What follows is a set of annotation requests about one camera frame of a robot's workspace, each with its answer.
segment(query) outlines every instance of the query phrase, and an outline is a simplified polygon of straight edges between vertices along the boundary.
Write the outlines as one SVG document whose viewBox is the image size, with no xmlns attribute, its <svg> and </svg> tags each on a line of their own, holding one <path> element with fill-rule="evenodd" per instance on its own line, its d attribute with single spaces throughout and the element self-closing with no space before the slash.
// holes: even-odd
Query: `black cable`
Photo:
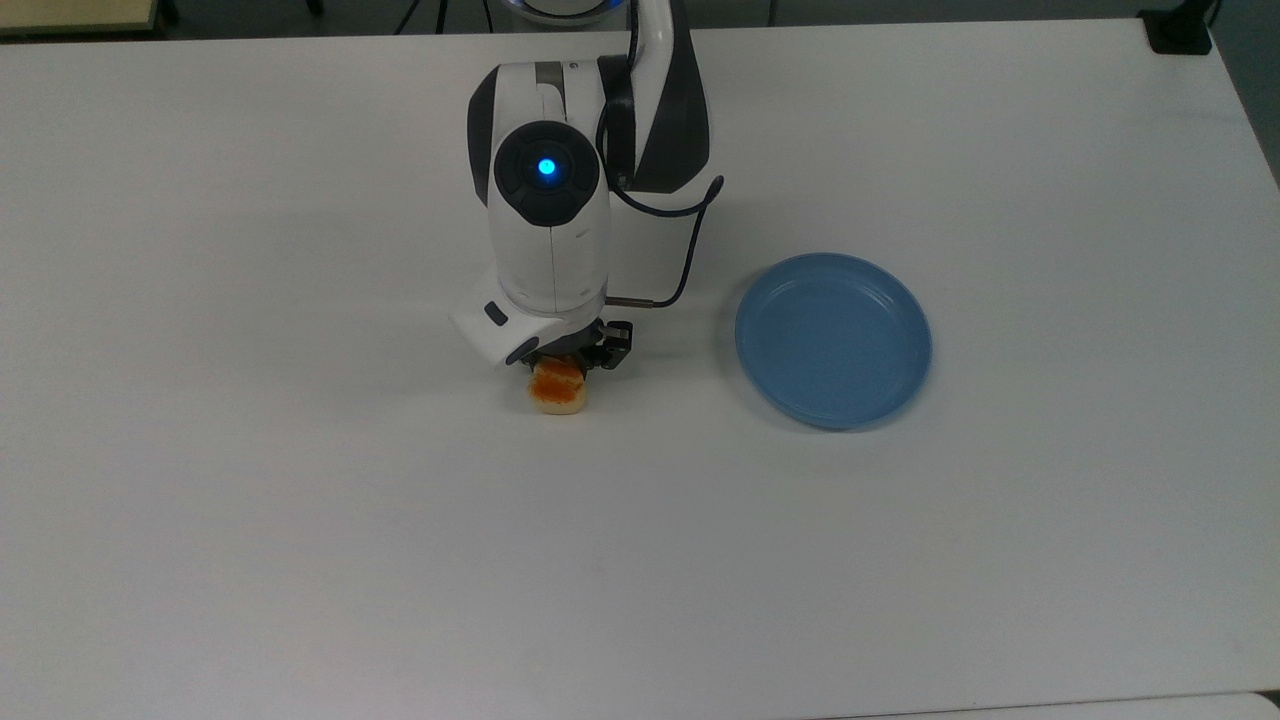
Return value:
<svg viewBox="0 0 1280 720">
<path fill-rule="evenodd" d="M 435 12 L 435 35 L 444 32 L 444 15 L 449 12 L 449 0 L 440 0 L 440 9 Z"/>
<path fill-rule="evenodd" d="M 604 110 L 600 110 L 600 119 L 595 123 L 595 152 L 600 156 L 600 164 L 604 164 Z M 698 247 L 698 231 L 703 228 L 703 217 L 707 215 L 707 208 L 710 206 L 716 196 L 724 187 L 724 176 L 716 176 L 712 184 L 707 187 L 707 193 L 703 200 L 696 205 L 685 208 L 682 210 L 659 210 L 658 208 L 650 208 L 644 202 L 627 195 L 621 187 L 618 187 L 617 181 L 609 172 L 604 173 L 604 183 L 609 190 L 622 199 L 623 202 L 631 208 L 646 214 L 654 215 L 657 218 L 687 218 L 689 215 L 698 214 L 694 220 L 694 229 L 689 233 L 689 251 L 685 254 L 685 268 L 680 273 L 680 284 L 676 286 L 676 292 L 667 300 L 648 300 L 644 297 L 614 297 L 605 296 L 604 304 L 620 307 L 671 307 L 680 300 L 680 296 L 685 293 L 685 284 L 689 282 L 689 270 L 694 265 L 694 250 Z"/>
<path fill-rule="evenodd" d="M 404 31 L 404 26 L 408 24 L 408 19 L 413 17 L 413 10 L 417 9 L 417 4 L 421 1 L 422 0 L 413 0 L 413 3 L 408 6 L 408 12 L 404 13 L 404 17 L 401 19 L 401 24 L 396 26 L 396 32 L 393 32 L 392 35 L 399 35 L 401 32 Z"/>
<path fill-rule="evenodd" d="M 627 0 L 627 20 L 631 23 L 631 45 L 627 47 L 627 69 L 636 67 L 640 45 L 640 0 Z"/>
</svg>

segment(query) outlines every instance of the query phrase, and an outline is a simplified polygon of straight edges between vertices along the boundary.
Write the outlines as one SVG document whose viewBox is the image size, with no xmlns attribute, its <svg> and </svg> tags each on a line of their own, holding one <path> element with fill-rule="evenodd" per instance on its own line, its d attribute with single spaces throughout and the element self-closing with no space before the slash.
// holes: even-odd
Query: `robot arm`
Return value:
<svg viewBox="0 0 1280 720">
<path fill-rule="evenodd" d="M 635 1 L 632 54 L 499 65 L 471 97 L 471 174 L 494 265 L 451 318 L 492 364 L 588 351 L 588 365 L 616 365 L 630 328 L 614 324 L 620 340 L 599 320 L 609 190 L 673 192 L 707 163 L 684 6 Z"/>
</svg>

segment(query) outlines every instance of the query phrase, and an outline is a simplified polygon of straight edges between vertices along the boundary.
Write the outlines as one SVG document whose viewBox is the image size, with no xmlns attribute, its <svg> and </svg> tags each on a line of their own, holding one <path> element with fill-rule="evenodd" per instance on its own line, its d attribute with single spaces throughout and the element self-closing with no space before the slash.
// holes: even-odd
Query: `bread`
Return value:
<svg viewBox="0 0 1280 720">
<path fill-rule="evenodd" d="M 529 397 L 539 413 L 572 415 L 586 405 L 586 378 L 568 357 L 543 357 L 534 365 Z"/>
</svg>

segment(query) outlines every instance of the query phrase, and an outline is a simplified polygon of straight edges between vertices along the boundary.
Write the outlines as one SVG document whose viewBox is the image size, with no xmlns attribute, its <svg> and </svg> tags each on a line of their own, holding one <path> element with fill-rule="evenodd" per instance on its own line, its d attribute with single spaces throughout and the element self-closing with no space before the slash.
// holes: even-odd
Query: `floor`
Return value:
<svg viewBox="0 0 1280 720">
<path fill-rule="evenodd" d="M 447 33 L 488 32 L 485 0 L 444 0 Z M 486 0 L 497 29 L 507 27 L 503 0 Z M 305 0 L 175 0 L 182 19 L 166 29 L 178 40 L 390 35 L 412 0 L 325 0 L 312 17 Z M 420 0 L 404 33 L 431 33 L 440 0 Z M 777 24 L 965 22 L 1051 18 L 1132 18 L 1176 0 L 777 0 Z M 758 27 L 769 0 L 686 0 L 695 27 Z M 1236 91 L 1280 182 L 1280 0 L 1224 0 L 1213 27 Z"/>
</svg>

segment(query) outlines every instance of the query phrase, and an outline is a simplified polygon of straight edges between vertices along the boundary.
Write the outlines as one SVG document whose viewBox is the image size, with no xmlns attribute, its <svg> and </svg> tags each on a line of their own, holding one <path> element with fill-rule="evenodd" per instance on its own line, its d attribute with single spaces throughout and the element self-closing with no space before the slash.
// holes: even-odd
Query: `blue plate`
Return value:
<svg viewBox="0 0 1280 720">
<path fill-rule="evenodd" d="M 833 252 L 769 268 L 737 307 L 737 356 L 792 418 L 851 429 L 891 415 L 924 383 L 924 310 L 893 275 Z"/>
</svg>

